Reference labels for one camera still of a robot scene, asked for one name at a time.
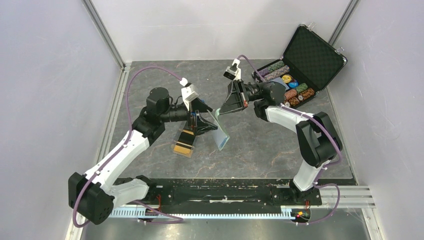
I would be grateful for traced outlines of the green card holder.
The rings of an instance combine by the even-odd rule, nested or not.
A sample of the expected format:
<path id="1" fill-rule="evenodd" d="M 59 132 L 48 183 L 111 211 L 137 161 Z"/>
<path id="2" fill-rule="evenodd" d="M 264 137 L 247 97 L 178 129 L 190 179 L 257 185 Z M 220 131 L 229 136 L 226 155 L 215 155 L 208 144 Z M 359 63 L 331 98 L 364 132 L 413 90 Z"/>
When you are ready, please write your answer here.
<path id="1" fill-rule="evenodd" d="M 230 135 L 219 120 L 221 115 L 220 110 L 221 109 L 218 108 L 214 113 L 211 111 L 208 111 L 208 113 L 213 118 L 213 124 L 217 126 L 216 130 L 212 130 L 213 140 L 218 150 L 222 151 L 227 142 L 230 140 Z"/>

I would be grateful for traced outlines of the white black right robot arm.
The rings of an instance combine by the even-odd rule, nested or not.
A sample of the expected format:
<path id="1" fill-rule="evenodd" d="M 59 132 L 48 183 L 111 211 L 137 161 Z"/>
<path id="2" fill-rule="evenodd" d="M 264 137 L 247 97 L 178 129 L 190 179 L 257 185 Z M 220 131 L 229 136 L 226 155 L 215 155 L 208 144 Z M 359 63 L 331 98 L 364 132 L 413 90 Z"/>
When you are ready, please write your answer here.
<path id="1" fill-rule="evenodd" d="M 332 159 L 342 159 L 343 145 L 325 112 L 312 114 L 285 106 L 285 90 L 282 84 L 273 81 L 251 84 L 232 80 L 227 86 L 226 99 L 214 116 L 240 112 L 252 103 L 258 118 L 296 133 L 303 161 L 290 183 L 288 196 L 293 203 L 302 204 L 322 172 L 333 165 Z"/>

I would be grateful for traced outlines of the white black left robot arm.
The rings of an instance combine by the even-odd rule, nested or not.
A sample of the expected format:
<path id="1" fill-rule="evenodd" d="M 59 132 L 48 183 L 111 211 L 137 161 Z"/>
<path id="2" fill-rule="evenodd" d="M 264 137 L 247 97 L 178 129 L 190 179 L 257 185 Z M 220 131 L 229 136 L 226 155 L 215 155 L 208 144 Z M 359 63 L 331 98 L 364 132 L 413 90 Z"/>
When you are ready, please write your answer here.
<path id="1" fill-rule="evenodd" d="M 181 97 L 182 103 L 173 104 L 166 88 L 153 88 L 145 107 L 129 122 L 129 130 L 119 144 L 84 174 L 75 172 L 69 177 L 68 204 L 73 209 L 72 221 L 76 227 L 84 227 L 78 223 L 77 214 L 99 225 L 122 205 L 136 200 L 151 204 L 156 200 L 157 190 L 147 180 L 136 177 L 119 185 L 115 182 L 130 163 L 161 136 L 166 123 L 185 122 L 188 134 L 193 137 L 218 128 L 201 116 L 213 109 L 190 86 L 182 88 Z"/>

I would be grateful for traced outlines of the clear tray with cards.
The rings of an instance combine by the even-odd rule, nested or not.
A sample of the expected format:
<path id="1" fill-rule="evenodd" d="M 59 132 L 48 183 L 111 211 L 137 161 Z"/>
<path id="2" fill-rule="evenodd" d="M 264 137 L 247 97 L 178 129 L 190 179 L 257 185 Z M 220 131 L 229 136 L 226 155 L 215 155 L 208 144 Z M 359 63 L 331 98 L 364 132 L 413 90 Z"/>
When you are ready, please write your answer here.
<path id="1" fill-rule="evenodd" d="M 195 149 L 195 133 L 188 129 L 179 129 L 172 141 L 171 149 L 174 154 L 190 158 Z"/>

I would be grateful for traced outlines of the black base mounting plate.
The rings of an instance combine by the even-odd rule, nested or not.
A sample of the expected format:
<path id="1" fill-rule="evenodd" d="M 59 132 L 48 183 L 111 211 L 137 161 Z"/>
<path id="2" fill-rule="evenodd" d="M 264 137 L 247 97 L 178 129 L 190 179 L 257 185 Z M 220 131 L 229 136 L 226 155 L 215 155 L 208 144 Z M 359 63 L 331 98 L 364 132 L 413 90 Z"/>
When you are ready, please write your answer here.
<path id="1" fill-rule="evenodd" d="M 322 205 L 316 188 L 295 193 L 287 178 L 152 178 L 141 201 L 167 214 L 277 214 Z"/>

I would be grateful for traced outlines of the black poker chip case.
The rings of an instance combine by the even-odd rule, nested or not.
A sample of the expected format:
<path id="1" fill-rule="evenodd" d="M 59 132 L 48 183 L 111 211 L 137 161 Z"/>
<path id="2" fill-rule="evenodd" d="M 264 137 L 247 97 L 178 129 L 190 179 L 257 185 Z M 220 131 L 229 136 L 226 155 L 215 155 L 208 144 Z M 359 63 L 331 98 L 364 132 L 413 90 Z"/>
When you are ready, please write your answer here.
<path id="1" fill-rule="evenodd" d="M 348 59 L 310 27 L 300 24 L 282 56 L 258 68 L 259 74 L 251 73 L 252 78 L 261 83 L 262 79 L 278 69 L 288 66 L 286 73 L 281 73 L 274 79 L 283 82 L 284 76 L 290 76 L 291 82 L 286 83 L 287 107 L 298 108 L 311 101 L 317 93 L 324 90 L 347 64 Z"/>

